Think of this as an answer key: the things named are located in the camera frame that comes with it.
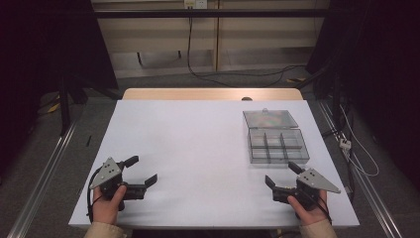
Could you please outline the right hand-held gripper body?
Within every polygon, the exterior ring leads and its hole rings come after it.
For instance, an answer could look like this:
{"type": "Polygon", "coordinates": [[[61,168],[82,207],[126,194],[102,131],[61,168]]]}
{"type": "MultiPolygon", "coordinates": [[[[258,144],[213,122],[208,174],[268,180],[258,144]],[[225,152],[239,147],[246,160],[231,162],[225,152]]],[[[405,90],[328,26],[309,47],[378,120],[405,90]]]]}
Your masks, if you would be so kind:
{"type": "Polygon", "coordinates": [[[319,201],[319,191],[340,193],[341,190],[314,169],[293,169],[297,174],[295,187],[280,187],[272,184],[272,199],[288,204],[287,198],[293,196],[307,210],[314,208],[319,201]]]}

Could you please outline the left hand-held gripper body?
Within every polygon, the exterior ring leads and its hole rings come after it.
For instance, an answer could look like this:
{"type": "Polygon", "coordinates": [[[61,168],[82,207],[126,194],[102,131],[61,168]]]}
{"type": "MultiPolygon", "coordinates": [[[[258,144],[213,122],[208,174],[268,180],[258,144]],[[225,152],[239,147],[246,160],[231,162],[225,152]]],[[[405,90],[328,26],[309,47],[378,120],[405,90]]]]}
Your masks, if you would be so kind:
{"type": "Polygon", "coordinates": [[[123,169],[119,168],[120,162],[115,162],[113,158],[108,158],[92,176],[88,188],[93,190],[99,187],[102,195],[107,200],[111,200],[120,185],[124,185],[127,190],[123,200],[119,203],[119,210],[125,208],[125,200],[143,199],[146,193],[143,184],[128,184],[123,181],[123,169]]]}

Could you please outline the clear plastic compartment box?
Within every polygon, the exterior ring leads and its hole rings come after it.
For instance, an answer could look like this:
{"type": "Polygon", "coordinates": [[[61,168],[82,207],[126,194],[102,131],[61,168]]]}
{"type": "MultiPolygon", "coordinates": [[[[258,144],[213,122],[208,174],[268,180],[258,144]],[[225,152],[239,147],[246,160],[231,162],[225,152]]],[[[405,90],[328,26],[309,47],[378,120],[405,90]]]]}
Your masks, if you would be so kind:
{"type": "Polygon", "coordinates": [[[306,164],[309,153],[302,132],[288,110],[244,111],[252,164],[306,164]]]}

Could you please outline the person's left hand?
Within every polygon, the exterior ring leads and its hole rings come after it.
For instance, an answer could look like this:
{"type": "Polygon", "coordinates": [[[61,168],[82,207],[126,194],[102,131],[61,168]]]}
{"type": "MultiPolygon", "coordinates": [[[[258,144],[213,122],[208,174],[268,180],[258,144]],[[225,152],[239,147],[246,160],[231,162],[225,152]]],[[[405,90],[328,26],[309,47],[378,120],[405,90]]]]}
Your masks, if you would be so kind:
{"type": "Polygon", "coordinates": [[[111,200],[107,200],[103,197],[99,187],[95,187],[93,190],[93,221],[101,222],[111,225],[117,224],[119,203],[123,200],[127,188],[124,185],[120,185],[115,192],[111,200]]]}

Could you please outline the person's right hand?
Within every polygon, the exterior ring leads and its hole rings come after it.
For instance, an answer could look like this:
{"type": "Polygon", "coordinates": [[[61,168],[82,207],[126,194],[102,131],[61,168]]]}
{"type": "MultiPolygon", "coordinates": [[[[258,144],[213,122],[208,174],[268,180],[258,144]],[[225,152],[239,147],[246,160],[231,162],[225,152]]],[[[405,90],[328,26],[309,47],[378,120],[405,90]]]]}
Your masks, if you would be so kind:
{"type": "Polygon", "coordinates": [[[305,210],[294,196],[289,196],[287,200],[299,216],[301,225],[309,225],[324,219],[329,220],[328,216],[326,215],[327,192],[325,190],[319,191],[318,205],[315,206],[312,210],[305,210]]]}

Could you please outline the black metal stand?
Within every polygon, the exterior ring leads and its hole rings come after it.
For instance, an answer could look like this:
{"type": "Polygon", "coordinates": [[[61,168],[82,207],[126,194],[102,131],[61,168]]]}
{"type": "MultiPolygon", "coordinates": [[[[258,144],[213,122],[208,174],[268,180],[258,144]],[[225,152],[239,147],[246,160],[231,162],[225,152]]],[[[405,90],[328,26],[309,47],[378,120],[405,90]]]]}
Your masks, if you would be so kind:
{"type": "Polygon", "coordinates": [[[120,100],[122,98],[121,94],[100,86],[92,80],[76,74],[65,74],[58,82],[59,105],[61,109],[61,136],[69,130],[71,125],[68,97],[71,97],[75,104],[85,104],[88,100],[88,96],[84,91],[85,88],[92,88],[113,100],[120,100]]]}

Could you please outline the light wooden table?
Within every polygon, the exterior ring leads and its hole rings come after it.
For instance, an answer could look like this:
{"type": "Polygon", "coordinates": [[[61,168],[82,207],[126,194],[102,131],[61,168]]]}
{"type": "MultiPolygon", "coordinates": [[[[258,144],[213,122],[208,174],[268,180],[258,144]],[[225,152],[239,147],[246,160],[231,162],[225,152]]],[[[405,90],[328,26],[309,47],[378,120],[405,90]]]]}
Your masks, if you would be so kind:
{"type": "Polygon", "coordinates": [[[124,100],[302,100],[295,88],[129,88],[124,100]]]}

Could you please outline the black curtain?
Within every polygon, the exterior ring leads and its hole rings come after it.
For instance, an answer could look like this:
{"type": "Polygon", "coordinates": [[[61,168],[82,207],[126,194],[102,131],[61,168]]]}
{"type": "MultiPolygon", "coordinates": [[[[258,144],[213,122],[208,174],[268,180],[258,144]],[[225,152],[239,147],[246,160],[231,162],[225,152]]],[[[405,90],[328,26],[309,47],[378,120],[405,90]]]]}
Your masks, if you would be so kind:
{"type": "Polygon", "coordinates": [[[92,0],[0,0],[0,175],[25,144],[41,97],[68,80],[118,87],[92,0]]]}
{"type": "Polygon", "coordinates": [[[420,0],[330,0],[306,70],[340,52],[340,80],[395,165],[420,188],[420,0]]]}

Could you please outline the black horizontal bar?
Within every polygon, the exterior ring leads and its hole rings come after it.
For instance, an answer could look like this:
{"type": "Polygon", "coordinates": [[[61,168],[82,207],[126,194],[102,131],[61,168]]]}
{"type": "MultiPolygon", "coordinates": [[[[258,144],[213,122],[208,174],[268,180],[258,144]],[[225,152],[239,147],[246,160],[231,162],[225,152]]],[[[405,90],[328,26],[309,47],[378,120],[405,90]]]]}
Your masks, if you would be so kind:
{"type": "Polygon", "coordinates": [[[204,9],[204,10],[100,10],[97,18],[311,18],[326,17],[329,10],[313,9],[204,9]]]}

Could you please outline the metal floor rail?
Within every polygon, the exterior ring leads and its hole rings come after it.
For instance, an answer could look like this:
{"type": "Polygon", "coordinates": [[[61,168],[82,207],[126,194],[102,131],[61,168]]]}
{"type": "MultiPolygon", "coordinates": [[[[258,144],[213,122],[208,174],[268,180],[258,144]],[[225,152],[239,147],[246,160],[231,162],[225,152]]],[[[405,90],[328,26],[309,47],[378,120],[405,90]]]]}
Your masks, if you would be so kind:
{"type": "Polygon", "coordinates": [[[7,238],[25,238],[29,228],[37,214],[39,207],[46,195],[47,189],[53,180],[58,165],[60,164],[69,142],[72,139],[77,123],[72,122],[59,139],[54,147],[52,154],[44,168],[41,177],[38,179],[30,197],[21,209],[14,225],[12,226],[7,238]]]}
{"type": "Polygon", "coordinates": [[[397,227],[394,218],[376,191],[373,183],[370,181],[372,176],[363,169],[359,158],[355,153],[352,153],[349,149],[341,148],[341,152],[344,155],[345,161],[351,165],[354,178],[361,186],[368,204],[370,205],[377,221],[379,222],[382,230],[387,238],[403,238],[402,233],[397,227]]]}

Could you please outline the white wall socket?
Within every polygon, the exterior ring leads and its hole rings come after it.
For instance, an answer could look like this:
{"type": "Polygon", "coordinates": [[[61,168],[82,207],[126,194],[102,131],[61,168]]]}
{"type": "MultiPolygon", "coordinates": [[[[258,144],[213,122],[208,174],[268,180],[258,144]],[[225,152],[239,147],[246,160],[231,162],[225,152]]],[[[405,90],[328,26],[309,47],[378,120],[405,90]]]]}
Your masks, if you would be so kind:
{"type": "Polygon", "coordinates": [[[207,0],[184,0],[185,9],[204,10],[208,7],[207,0]]]}

